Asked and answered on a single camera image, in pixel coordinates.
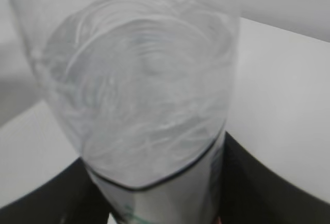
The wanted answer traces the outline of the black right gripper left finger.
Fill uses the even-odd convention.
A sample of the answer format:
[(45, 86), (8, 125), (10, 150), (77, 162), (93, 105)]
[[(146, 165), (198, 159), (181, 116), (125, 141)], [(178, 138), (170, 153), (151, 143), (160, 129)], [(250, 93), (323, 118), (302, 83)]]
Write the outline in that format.
[(1, 223), (107, 223), (112, 212), (77, 159), (41, 187), (1, 208)]

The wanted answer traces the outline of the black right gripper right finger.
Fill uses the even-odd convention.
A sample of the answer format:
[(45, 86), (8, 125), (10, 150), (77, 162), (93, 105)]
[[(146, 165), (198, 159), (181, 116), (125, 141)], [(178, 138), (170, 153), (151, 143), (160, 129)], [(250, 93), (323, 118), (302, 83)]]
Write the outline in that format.
[(329, 223), (329, 203), (278, 176), (227, 133), (220, 219), (222, 223)]

